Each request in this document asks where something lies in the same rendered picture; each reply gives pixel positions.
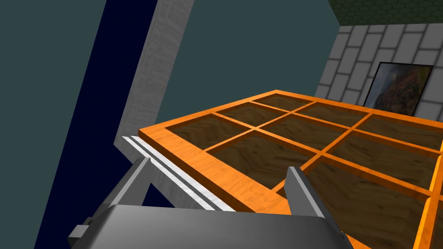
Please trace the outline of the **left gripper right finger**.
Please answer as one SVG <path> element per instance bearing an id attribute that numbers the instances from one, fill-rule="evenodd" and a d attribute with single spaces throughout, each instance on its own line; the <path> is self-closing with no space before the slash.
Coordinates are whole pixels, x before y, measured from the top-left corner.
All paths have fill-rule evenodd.
<path id="1" fill-rule="evenodd" d="M 284 191 L 292 215 L 324 218 L 334 231 L 341 233 L 335 219 L 300 168 L 288 168 Z"/>

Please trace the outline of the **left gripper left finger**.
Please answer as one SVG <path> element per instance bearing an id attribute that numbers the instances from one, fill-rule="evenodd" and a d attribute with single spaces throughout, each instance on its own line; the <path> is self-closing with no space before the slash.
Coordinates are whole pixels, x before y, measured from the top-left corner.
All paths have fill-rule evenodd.
<path id="1" fill-rule="evenodd" d="M 93 215 L 96 219 L 113 205 L 142 205 L 151 183 L 151 159 L 141 157 L 117 183 Z"/>

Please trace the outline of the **orange panelled wooden door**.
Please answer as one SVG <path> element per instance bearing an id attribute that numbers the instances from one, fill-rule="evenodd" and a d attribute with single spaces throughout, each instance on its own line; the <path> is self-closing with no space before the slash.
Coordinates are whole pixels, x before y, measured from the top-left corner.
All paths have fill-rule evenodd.
<path id="1" fill-rule="evenodd" d="M 274 90 L 138 130 L 235 211 L 289 214 L 300 169 L 355 249 L 443 249 L 443 123 Z"/>

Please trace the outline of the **dark framed landscape picture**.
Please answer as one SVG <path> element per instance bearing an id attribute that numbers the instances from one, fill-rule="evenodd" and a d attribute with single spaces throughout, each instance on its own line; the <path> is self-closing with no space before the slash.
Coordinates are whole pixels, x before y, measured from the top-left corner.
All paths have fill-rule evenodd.
<path id="1" fill-rule="evenodd" d="M 363 107 L 413 116 L 432 65 L 380 62 Z"/>

